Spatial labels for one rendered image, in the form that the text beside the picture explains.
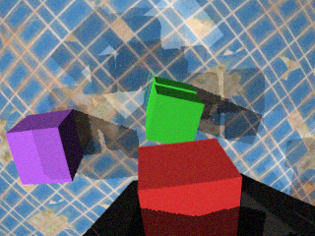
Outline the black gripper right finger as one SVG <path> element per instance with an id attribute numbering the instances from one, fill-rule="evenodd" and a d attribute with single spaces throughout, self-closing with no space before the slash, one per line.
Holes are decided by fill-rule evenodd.
<path id="1" fill-rule="evenodd" d="M 315 206 L 240 174 L 236 236 L 315 236 Z"/>

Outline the green block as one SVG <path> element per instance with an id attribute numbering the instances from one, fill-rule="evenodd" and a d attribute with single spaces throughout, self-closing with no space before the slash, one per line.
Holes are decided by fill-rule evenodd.
<path id="1" fill-rule="evenodd" d="M 192 91 L 155 84 L 146 121 L 147 141 L 193 142 L 204 105 Z"/>
<path id="2" fill-rule="evenodd" d="M 147 105 L 147 115 L 149 115 L 150 103 L 151 103 L 151 98 L 153 98 L 153 91 L 154 91 L 155 84 L 157 84 L 157 86 L 181 89 L 181 90 L 186 90 L 186 91 L 192 91 L 192 93 L 196 93 L 196 91 L 193 90 L 193 88 L 190 87 L 189 84 L 177 82 L 176 80 L 159 78 L 158 76 L 154 76 L 153 87 L 151 88 L 151 93 L 150 93 L 149 105 Z"/>

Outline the purple block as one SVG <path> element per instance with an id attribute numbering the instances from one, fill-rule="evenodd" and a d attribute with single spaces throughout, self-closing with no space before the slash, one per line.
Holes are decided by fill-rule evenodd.
<path id="1" fill-rule="evenodd" d="M 27 115 L 5 137 L 23 185 L 74 181 L 83 158 L 74 109 Z"/>

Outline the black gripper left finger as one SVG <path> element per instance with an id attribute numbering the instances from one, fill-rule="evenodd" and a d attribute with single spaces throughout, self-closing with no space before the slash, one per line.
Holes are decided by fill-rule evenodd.
<path id="1" fill-rule="evenodd" d="M 130 181 L 106 212 L 82 236 L 146 236 L 138 198 L 138 181 Z"/>

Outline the red block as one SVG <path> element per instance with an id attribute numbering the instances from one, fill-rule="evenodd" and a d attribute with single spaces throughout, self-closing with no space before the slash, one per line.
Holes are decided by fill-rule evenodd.
<path id="1" fill-rule="evenodd" d="M 241 181 L 217 139 L 139 147 L 146 236 L 236 236 Z"/>

